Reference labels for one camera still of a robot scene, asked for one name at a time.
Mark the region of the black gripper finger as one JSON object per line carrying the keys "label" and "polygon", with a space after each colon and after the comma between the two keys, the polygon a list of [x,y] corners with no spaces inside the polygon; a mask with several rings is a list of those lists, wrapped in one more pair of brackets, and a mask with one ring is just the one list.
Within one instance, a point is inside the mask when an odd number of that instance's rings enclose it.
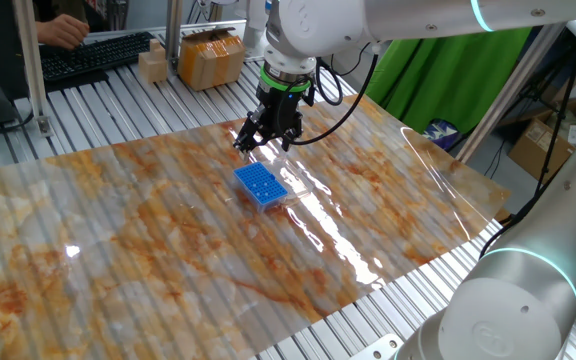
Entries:
{"label": "black gripper finger", "polygon": [[247,118],[233,143],[233,147],[242,155],[248,155],[252,150],[263,146],[263,141],[257,141],[254,135],[261,127],[262,112],[249,112]]}
{"label": "black gripper finger", "polygon": [[288,152],[293,143],[303,134],[302,119],[302,114],[293,114],[280,121],[279,133],[281,148],[284,152]]}

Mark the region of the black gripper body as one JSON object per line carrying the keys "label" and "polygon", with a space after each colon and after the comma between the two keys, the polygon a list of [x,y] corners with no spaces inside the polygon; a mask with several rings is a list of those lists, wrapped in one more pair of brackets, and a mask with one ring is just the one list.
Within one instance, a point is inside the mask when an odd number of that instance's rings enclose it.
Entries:
{"label": "black gripper body", "polygon": [[256,96],[264,106],[264,112],[259,118],[259,134],[262,137],[277,137],[276,122],[279,122],[283,131],[293,129],[297,137],[303,134],[302,118],[299,111],[299,102],[305,101],[308,105],[314,104],[314,87],[307,90],[296,91],[292,89],[288,95],[266,83],[257,86]]}

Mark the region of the person's bare hand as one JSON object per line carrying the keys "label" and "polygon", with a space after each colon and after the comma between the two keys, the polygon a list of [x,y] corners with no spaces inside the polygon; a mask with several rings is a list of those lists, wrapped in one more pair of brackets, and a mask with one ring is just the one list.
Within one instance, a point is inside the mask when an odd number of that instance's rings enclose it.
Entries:
{"label": "person's bare hand", "polygon": [[87,23],[62,14],[47,22],[35,22],[41,44],[73,50],[82,44],[90,32]]}

